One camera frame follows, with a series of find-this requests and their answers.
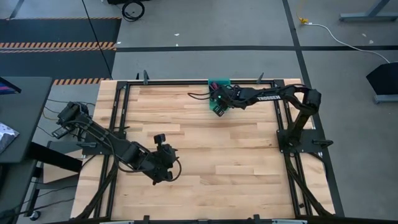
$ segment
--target orange and black striped tape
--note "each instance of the orange and black striped tape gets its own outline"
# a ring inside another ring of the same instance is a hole
[[[26,18],[7,18],[6,20],[21,19],[87,19],[87,17],[62,17],[62,18],[45,18],[45,17],[26,17]],[[121,19],[120,17],[90,17],[90,19]]]
[[[114,47],[114,42],[100,42],[100,47]],[[7,42],[0,43],[2,48],[79,48],[98,47],[97,42]]]
[[[52,85],[99,84],[102,80],[110,80],[110,78],[67,78],[67,79],[56,79],[52,83]]]
[[[114,47],[103,47],[102,50],[116,50]],[[0,54],[3,53],[41,53],[41,52],[79,52],[79,51],[91,51],[100,50],[99,47],[90,47],[84,49],[36,49],[36,50],[0,50]]]

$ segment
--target concrete floor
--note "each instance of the concrete floor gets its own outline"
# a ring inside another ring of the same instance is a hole
[[[298,13],[328,26],[337,38],[352,45],[398,45],[398,22],[338,21],[339,13],[365,11],[374,1],[307,0]],[[85,2],[91,17],[120,16],[116,6],[100,0]],[[0,2],[0,17],[7,18],[16,3]],[[144,4],[147,11],[141,20],[122,21],[118,47],[293,46],[280,0],[152,0]],[[295,18],[299,1],[289,0],[289,4],[300,45],[338,45],[325,29],[300,26]],[[398,12],[398,1],[391,1],[384,11]],[[25,0],[16,17],[85,17],[85,12],[80,0]],[[380,54],[398,61],[396,51]],[[365,78],[384,61],[353,51],[304,52],[303,56],[312,87],[323,94],[320,116],[326,137],[335,142],[330,154],[345,215],[398,220],[398,104],[375,105],[374,92]],[[116,53],[115,79],[134,79],[144,69],[152,79],[257,78],[262,72],[264,78],[302,78],[294,51]],[[98,85],[54,86],[50,98],[95,102],[97,92]],[[63,108],[60,103],[48,102],[47,106],[55,111]],[[39,125],[48,132],[57,127],[44,119]],[[37,130],[35,142],[46,144],[49,140],[54,139]],[[73,189],[63,190],[39,198],[37,205],[73,196]],[[64,203],[43,209],[37,222],[65,220],[71,208],[71,203]],[[28,222],[27,218],[19,219],[19,223]]]

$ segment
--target computer screen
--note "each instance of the computer screen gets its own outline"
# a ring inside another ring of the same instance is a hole
[[[0,95],[20,93],[21,89],[0,77]]]

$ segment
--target wooden tabletop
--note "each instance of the wooden tabletop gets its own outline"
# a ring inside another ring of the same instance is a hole
[[[99,88],[93,119],[105,128],[109,126],[116,82],[102,81]],[[293,83],[300,80],[285,79],[285,84]],[[182,174],[175,182],[152,186],[143,174],[118,172],[112,220],[142,220],[144,215],[150,215],[151,220],[247,219],[254,214],[261,218],[294,217],[273,102],[228,110],[219,118],[209,110],[208,100],[187,95],[207,91],[206,85],[131,87],[127,139],[153,151],[153,136],[165,133],[166,142],[178,149]],[[298,111],[290,108],[294,119]],[[301,158],[308,188],[334,213],[323,164],[308,154],[301,154]],[[77,216],[97,191],[102,163],[103,156],[96,156],[81,171],[71,217]],[[302,202],[301,191],[296,189]],[[105,214],[108,191],[103,198],[101,215]]]

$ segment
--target green object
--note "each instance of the green object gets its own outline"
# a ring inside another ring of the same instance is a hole
[[[207,81],[207,84],[210,86],[210,83],[213,83],[213,82],[215,82],[219,85],[230,85],[231,84],[231,80],[229,80],[229,78],[209,79]],[[213,110],[217,106],[217,102],[209,100],[209,106],[210,106],[210,110]]]

